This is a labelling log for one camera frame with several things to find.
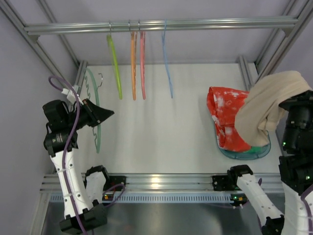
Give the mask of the teal green hanger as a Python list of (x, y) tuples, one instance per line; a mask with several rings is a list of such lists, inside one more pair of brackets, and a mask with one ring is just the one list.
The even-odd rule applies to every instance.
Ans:
[[(93, 96), (95, 104), (97, 106), (100, 106), (99, 88), (102, 86), (102, 83), (103, 83), (103, 75), (102, 73), (99, 73), (98, 76), (99, 77), (96, 78), (93, 72), (91, 71), (91, 69), (89, 68), (85, 69), (84, 82), (85, 82), (87, 97), (88, 99), (91, 100), (91, 96)], [(92, 134), (94, 137), (94, 144), (95, 144), (95, 149), (96, 149), (97, 154), (100, 153), (100, 149), (101, 149), (101, 131), (102, 131), (101, 124), (92, 128)]]

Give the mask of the beige trousers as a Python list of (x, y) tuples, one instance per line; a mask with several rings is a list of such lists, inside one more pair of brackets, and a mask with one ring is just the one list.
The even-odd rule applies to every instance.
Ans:
[(250, 146), (269, 143), (267, 132), (273, 132), (286, 111), (279, 105), (293, 96), (313, 89), (297, 71), (283, 71), (265, 76), (249, 91), (235, 116), (234, 127)]

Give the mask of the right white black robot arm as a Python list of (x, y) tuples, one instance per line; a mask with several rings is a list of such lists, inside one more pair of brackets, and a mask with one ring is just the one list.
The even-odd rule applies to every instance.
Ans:
[(306, 91), (279, 105), (288, 111), (283, 134), (279, 172), (285, 211), (273, 204), (247, 165), (233, 166), (227, 175), (247, 197), (257, 213), (264, 235), (313, 233), (313, 93)]

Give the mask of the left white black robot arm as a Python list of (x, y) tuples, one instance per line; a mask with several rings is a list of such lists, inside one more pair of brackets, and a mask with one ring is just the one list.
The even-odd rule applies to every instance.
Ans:
[(69, 111), (61, 100), (45, 104), (43, 111), (48, 120), (44, 147), (55, 166), (63, 194), (65, 210), (60, 229), (70, 235), (85, 235), (107, 223), (102, 200), (110, 177), (103, 165), (93, 166), (82, 175), (77, 130), (101, 124), (114, 111), (101, 108), (87, 98), (74, 111)]

